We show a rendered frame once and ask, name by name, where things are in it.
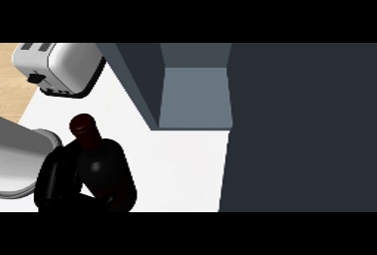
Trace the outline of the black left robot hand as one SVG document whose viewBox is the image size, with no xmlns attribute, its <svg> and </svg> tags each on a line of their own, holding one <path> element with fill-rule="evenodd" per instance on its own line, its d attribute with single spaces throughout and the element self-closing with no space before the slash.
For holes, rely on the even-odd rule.
<svg viewBox="0 0 377 255">
<path fill-rule="evenodd" d="M 58 146 L 46 156 L 34 188 L 34 203 L 43 213 L 108 212 L 117 195 L 95 198 L 81 193 L 77 173 L 81 147 L 74 140 Z"/>
</svg>

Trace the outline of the grey open cabinet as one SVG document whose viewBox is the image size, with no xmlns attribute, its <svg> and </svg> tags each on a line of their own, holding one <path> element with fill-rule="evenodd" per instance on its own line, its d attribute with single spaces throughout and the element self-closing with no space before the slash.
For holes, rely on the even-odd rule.
<svg viewBox="0 0 377 255">
<path fill-rule="evenodd" d="M 124 91 L 152 130 L 232 127 L 226 43 L 101 43 Z"/>
</svg>

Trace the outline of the silver toaster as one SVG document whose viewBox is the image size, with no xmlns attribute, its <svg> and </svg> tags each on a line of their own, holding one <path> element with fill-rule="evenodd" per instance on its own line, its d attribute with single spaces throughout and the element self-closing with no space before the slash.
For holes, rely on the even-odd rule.
<svg viewBox="0 0 377 255">
<path fill-rule="evenodd" d="M 107 60 L 95 43 L 21 43 L 12 64 L 45 95 L 81 99 L 98 82 Z"/>
</svg>

